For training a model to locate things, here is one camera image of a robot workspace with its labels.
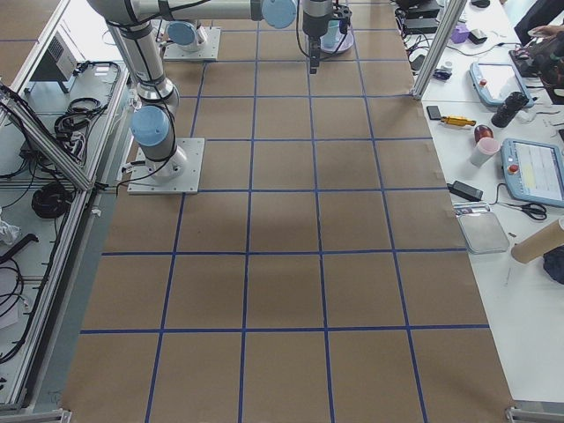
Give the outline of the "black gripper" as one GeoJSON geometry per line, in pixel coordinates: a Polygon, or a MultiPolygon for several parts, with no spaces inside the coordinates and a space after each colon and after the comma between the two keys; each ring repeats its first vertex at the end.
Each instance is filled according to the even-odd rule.
{"type": "Polygon", "coordinates": [[[321,62],[321,38],[331,20],[331,0],[303,0],[301,5],[302,30],[308,37],[309,74],[315,75],[321,62]]]}

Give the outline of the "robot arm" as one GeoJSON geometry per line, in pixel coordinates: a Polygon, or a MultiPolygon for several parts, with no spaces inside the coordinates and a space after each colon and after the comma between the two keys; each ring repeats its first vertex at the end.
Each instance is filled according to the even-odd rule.
{"type": "Polygon", "coordinates": [[[156,42],[150,38],[152,21],[191,22],[201,19],[266,21],[276,28],[302,23],[308,49],[309,72],[315,74],[322,61],[322,37],[332,20],[347,18],[335,1],[91,1],[109,28],[121,37],[122,57],[138,79],[143,100],[162,104],[172,92],[156,42]]]}
{"type": "Polygon", "coordinates": [[[197,52],[205,47],[206,31],[199,21],[171,21],[167,25],[168,39],[180,49],[197,52]]]}

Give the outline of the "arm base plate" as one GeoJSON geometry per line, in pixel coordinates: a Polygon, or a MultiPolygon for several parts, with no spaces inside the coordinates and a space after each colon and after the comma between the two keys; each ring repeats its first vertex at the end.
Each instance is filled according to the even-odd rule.
{"type": "Polygon", "coordinates": [[[134,167],[127,191],[131,195],[196,194],[204,157],[205,140],[201,137],[177,138],[175,155],[160,168],[156,162],[146,161],[140,147],[136,160],[144,165],[134,167]]]}
{"type": "Polygon", "coordinates": [[[221,29],[173,22],[166,30],[163,57],[169,62],[213,62],[218,59],[221,29]]]}

